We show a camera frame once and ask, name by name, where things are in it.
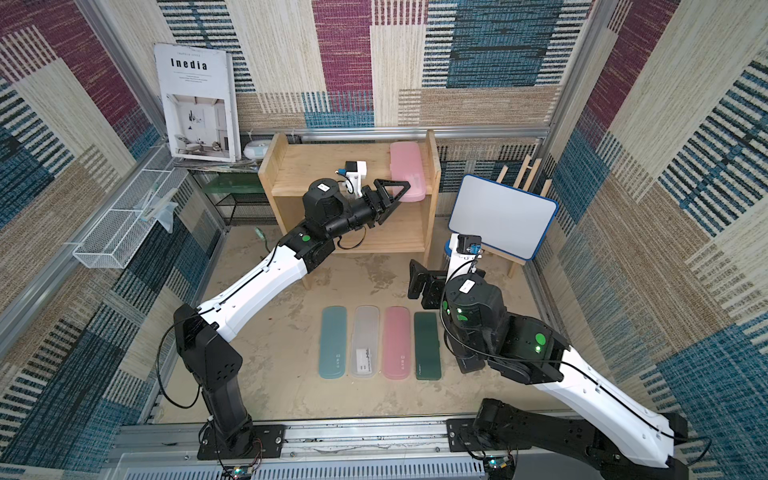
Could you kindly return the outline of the black pencil case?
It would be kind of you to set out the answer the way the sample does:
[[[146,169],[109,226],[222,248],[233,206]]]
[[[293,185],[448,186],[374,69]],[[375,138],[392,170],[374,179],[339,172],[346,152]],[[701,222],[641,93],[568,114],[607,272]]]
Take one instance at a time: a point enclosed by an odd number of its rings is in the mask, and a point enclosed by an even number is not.
[[[486,366],[486,361],[479,358],[477,355],[471,357],[456,356],[456,362],[462,374],[481,371]]]

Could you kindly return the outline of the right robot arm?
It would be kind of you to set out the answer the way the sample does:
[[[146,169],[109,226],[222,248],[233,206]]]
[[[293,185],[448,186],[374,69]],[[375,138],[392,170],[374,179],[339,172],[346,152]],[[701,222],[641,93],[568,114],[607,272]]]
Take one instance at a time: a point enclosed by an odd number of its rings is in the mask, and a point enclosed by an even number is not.
[[[578,460],[604,479],[686,479],[675,456],[689,441],[679,414],[660,414],[633,400],[591,367],[541,320],[510,312],[500,289],[471,260],[456,271],[409,265],[408,296],[438,313],[444,340],[460,367],[490,367],[503,378],[535,387],[576,413],[534,414],[482,400],[471,430],[479,445],[509,452],[537,447]]]

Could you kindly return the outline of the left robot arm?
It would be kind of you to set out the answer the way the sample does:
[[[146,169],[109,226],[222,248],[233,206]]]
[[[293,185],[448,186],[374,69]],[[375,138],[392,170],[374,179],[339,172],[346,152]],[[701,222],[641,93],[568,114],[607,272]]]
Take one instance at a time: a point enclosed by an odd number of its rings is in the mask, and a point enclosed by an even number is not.
[[[409,191],[406,181],[375,180],[349,200],[333,178],[314,181],[302,197],[305,217],[256,267],[198,307],[174,313],[176,347],[200,387],[211,417],[208,444],[216,458],[257,453],[252,418],[237,379],[242,356],[232,340],[284,289],[314,271],[336,248],[336,239],[382,224]]]

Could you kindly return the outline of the white translucent pencil case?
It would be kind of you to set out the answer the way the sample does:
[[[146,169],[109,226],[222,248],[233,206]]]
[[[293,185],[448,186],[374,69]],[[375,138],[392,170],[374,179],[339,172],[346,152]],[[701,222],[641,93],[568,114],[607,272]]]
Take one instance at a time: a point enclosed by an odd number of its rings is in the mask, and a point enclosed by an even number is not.
[[[375,306],[355,310],[350,346],[350,374],[370,378],[378,372],[380,311]]]

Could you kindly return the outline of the pink pencil case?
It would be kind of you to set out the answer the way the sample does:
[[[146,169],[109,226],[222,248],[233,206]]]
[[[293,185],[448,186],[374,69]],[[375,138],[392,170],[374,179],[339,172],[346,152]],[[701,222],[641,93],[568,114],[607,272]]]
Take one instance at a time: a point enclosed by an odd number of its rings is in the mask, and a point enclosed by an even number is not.
[[[407,181],[410,185],[401,202],[421,202],[426,197],[426,180],[418,143],[396,142],[390,145],[390,172],[394,181]]]
[[[411,315],[402,306],[385,311],[382,372],[389,380],[404,380],[411,371]]]

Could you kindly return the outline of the dark green pencil case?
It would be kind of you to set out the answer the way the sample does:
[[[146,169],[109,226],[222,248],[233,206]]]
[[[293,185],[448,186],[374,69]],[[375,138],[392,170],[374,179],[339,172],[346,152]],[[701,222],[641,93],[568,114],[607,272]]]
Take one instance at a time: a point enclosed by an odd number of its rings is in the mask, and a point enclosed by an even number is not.
[[[442,377],[437,316],[433,312],[414,314],[415,375],[418,380],[437,381]]]

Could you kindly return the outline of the light blue pencil case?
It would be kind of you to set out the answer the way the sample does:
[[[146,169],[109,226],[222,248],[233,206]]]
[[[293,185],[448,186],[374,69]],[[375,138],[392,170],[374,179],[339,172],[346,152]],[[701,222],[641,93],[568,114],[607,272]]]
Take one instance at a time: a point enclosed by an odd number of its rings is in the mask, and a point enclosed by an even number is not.
[[[338,379],[346,370],[347,310],[341,306],[322,311],[318,373],[321,378]]]

